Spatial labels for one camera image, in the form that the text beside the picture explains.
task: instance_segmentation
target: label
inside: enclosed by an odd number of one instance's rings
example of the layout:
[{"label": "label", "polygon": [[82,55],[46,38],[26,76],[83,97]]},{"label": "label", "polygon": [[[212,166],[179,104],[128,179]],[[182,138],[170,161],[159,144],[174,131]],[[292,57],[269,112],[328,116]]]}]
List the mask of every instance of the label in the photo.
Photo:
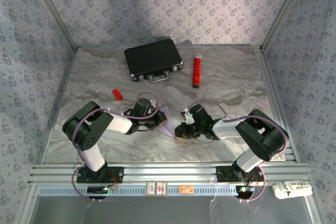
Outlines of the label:
[{"label": "label", "polygon": [[193,194],[194,193],[194,187],[193,186],[179,186],[178,187],[179,194]]},{"label": "label", "polygon": [[167,196],[167,182],[147,182],[146,195],[166,197]]}]

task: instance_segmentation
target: patterned wallpaper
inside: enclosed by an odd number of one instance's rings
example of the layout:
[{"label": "patterned wallpaper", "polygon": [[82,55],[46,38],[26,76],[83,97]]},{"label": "patterned wallpaper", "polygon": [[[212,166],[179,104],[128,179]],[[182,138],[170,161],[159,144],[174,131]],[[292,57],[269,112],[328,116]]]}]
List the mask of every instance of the patterned wallpaper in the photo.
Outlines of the patterned wallpaper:
[{"label": "patterned wallpaper", "polygon": [[336,0],[297,0],[268,59],[302,162],[336,223]]},{"label": "patterned wallpaper", "polygon": [[1,224],[40,162],[72,55],[41,0],[0,0]]},{"label": "patterned wallpaper", "polygon": [[79,47],[260,45],[284,0],[53,0]]}]

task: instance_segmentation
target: orange label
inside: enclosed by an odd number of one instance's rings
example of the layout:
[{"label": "orange label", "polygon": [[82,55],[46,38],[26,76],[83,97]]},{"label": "orange label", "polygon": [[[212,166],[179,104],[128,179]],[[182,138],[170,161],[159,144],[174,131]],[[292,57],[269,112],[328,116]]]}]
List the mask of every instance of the orange label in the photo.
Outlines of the orange label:
[{"label": "orange label", "polygon": [[193,186],[179,186],[178,187],[179,194],[193,194],[194,193],[194,187]]}]

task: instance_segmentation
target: gray marble tabletop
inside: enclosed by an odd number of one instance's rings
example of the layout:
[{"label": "gray marble tabletop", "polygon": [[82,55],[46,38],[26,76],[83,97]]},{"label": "gray marble tabletop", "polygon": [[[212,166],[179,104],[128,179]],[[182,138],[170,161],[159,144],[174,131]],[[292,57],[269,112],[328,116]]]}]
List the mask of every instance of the gray marble tabletop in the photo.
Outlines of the gray marble tabletop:
[{"label": "gray marble tabletop", "polygon": [[[253,48],[197,46],[178,47],[178,50],[184,60],[183,70],[170,74],[166,81],[151,83],[131,80],[124,49],[78,49],[45,162],[79,161],[61,128],[89,101],[123,112],[134,107],[140,92],[152,91],[158,94],[163,106],[169,107],[174,126],[183,121],[180,112],[199,99],[219,103],[228,118],[246,115],[255,108],[272,117]],[[202,55],[199,89],[192,88],[191,84],[195,53]],[[111,92],[115,88],[124,97],[120,102]],[[223,116],[214,102],[203,103],[203,106],[213,118]],[[247,149],[240,137],[201,144],[194,139],[177,141],[158,131],[132,135],[105,131],[98,143],[108,162],[234,161]]]}]

